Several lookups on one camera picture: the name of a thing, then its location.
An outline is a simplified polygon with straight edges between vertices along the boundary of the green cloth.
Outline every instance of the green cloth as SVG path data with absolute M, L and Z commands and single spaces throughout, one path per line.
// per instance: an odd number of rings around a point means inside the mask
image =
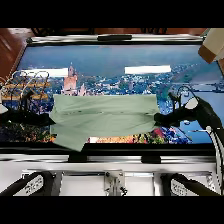
M 55 143 L 81 151 L 89 137 L 127 136 L 156 128 L 156 95 L 54 95 L 50 118 Z

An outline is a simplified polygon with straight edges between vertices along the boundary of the black border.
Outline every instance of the black border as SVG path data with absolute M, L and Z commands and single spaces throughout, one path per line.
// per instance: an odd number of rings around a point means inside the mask
M 74 41 L 74 42 L 33 42 L 27 43 L 22 53 L 17 58 L 15 71 L 26 51 L 27 47 L 39 46 L 64 46 L 64 45 L 201 45 L 203 40 L 191 41 Z M 126 143 L 86 143 L 81 152 L 58 146 L 54 143 L 22 143 L 3 142 L 0 145 L 0 154 L 35 154 L 35 155 L 176 155 L 176 156 L 214 156 L 215 148 L 212 143 L 208 144 L 126 144 Z

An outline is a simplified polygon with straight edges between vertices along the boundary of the robotic arm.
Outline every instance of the robotic arm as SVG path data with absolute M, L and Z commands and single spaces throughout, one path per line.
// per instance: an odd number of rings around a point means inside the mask
M 169 93 L 173 101 L 179 102 L 179 97 Z M 224 129 L 222 122 L 212 109 L 211 105 L 198 96 L 191 98 L 186 104 L 174 109 L 172 113 L 163 115 L 155 114 L 154 119 L 157 125 L 164 127 L 180 126 L 180 121 L 197 120 L 200 126 L 209 134 L 216 150 L 216 172 L 223 194 L 223 155 L 224 155 Z

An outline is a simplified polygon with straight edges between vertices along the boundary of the metal frame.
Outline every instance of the metal frame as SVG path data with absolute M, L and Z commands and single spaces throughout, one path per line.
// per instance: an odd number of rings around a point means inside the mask
M 14 72 L 26 50 L 26 47 L 47 46 L 47 45 L 132 45 L 132 44 L 178 44 L 178 45 L 201 45 L 203 37 L 188 34 L 179 35 L 150 35 L 133 34 L 124 40 L 116 40 L 120 35 L 70 35 L 70 36 L 49 36 L 32 37 L 27 39 L 27 44 L 21 49 L 19 56 L 14 63 L 11 73 Z M 98 37 L 106 37 L 108 40 L 98 41 Z M 191 145 L 141 145 L 141 144 L 85 144 L 81 153 L 46 143 L 2 143 L 0 153 L 21 153 L 21 154 L 52 154 L 52 155 L 208 155 L 214 156 L 213 144 L 191 144 Z

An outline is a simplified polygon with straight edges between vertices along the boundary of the wooden floor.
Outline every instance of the wooden floor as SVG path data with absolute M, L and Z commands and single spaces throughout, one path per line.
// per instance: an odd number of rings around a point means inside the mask
M 167 34 L 200 35 L 205 28 L 168 28 Z M 137 34 L 140 28 L 95 28 L 96 34 Z M 9 76 L 10 70 L 25 40 L 34 34 L 27 28 L 0 28 L 0 77 Z

